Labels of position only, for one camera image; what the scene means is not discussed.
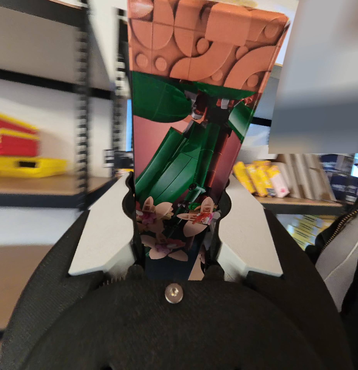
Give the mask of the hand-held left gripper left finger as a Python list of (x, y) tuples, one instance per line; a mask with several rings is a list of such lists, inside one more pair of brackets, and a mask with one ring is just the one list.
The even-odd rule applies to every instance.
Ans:
[(121, 280), (141, 261), (136, 224), (134, 174), (125, 173), (89, 208), (68, 273), (79, 276), (102, 271)]

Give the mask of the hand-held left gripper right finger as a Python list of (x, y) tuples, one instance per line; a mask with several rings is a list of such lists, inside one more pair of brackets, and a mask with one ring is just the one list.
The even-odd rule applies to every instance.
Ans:
[(219, 201), (208, 263), (217, 262), (225, 281), (241, 281), (249, 272), (283, 274), (263, 206), (234, 177)]

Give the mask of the black orchid lego box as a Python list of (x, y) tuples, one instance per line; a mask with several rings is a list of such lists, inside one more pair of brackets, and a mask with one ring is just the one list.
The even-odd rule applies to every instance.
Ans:
[(148, 277), (206, 265), (219, 199), (298, 1), (127, 1), (136, 220)]

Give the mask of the white pink heart lego box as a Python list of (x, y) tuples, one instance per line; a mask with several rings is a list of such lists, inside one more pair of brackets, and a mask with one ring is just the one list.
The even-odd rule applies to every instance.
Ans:
[(278, 167), (271, 166), (268, 169), (268, 177), (272, 183), (277, 198), (284, 198), (290, 194), (288, 186), (280, 173)]

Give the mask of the navy ball game box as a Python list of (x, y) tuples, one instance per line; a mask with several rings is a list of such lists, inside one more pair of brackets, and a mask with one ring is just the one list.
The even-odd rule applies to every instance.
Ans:
[(320, 161), (336, 200), (354, 202), (358, 195), (358, 160), (355, 154), (323, 154)]

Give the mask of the red yellow storage bins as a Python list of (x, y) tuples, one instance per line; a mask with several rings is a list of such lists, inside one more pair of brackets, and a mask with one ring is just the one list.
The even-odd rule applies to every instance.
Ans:
[(26, 179), (66, 174), (66, 160), (39, 154), (39, 129), (0, 113), (0, 177)]

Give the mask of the person's black jacket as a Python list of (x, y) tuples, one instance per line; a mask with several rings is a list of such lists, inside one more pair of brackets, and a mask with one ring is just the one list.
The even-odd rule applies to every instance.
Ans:
[(305, 253), (333, 298), (358, 369), (358, 197), (347, 213), (317, 235)]

